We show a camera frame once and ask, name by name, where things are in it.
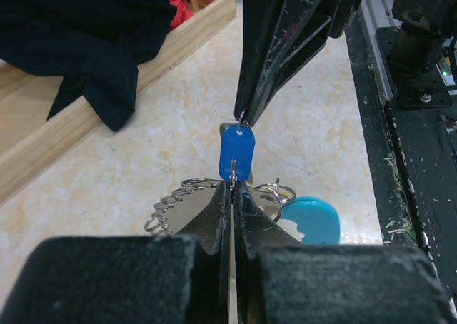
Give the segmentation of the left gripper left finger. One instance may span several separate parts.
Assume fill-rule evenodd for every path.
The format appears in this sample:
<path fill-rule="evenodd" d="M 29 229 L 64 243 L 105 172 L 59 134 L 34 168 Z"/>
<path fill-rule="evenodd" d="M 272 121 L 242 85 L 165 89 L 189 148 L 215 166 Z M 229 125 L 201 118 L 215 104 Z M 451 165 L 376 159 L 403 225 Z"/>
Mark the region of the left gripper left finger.
<path fill-rule="evenodd" d="M 169 236 L 61 236 L 30 253 L 3 323 L 227 323 L 229 185 Z"/>

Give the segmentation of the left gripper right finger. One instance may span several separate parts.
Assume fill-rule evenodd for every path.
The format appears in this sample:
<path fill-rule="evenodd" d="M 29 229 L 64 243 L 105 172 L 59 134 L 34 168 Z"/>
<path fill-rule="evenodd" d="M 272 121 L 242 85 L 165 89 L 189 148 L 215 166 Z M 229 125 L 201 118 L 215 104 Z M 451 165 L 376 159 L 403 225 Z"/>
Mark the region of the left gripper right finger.
<path fill-rule="evenodd" d="M 241 323 L 454 323 L 428 257 L 404 245 L 263 245 L 235 237 Z"/>

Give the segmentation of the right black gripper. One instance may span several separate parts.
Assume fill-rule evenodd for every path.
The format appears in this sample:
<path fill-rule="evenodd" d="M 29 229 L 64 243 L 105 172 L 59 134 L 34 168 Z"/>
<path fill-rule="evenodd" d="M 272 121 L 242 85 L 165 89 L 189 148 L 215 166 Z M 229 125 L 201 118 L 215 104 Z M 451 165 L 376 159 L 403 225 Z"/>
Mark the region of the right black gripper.
<path fill-rule="evenodd" d="M 279 89 L 342 35 L 361 1 L 243 0 L 235 119 L 254 126 Z"/>

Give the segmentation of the blue key tag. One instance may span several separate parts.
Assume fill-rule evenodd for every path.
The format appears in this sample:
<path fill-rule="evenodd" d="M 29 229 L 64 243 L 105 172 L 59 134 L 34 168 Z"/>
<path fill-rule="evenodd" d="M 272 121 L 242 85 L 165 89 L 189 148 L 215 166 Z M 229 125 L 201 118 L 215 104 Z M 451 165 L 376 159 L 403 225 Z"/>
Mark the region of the blue key tag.
<path fill-rule="evenodd" d="M 221 149 L 219 175 L 231 181 L 232 161 L 236 161 L 236 180 L 251 182 L 251 167 L 256 139 L 252 129 L 239 123 L 222 123 L 219 126 Z"/>

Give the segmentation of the yellow key tag with key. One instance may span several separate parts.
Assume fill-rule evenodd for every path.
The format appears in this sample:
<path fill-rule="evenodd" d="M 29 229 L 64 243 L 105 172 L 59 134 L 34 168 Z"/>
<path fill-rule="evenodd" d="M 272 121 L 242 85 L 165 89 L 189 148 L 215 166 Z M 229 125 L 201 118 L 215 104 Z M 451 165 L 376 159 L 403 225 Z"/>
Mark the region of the yellow key tag with key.
<path fill-rule="evenodd" d="M 293 196 L 290 196 L 288 193 L 273 191 L 272 194 L 273 194 L 274 199 L 276 201 L 278 201 L 279 203 L 287 203 L 293 199 Z"/>

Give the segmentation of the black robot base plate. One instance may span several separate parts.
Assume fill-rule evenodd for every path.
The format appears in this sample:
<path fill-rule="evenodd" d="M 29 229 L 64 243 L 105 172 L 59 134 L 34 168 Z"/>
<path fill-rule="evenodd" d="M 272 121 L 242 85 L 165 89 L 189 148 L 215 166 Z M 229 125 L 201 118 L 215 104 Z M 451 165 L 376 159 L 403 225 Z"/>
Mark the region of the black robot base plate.
<path fill-rule="evenodd" d="M 422 249 L 456 297 L 456 133 L 448 111 L 402 111 L 387 101 L 362 15 L 345 31 L 381 240 Z"/>

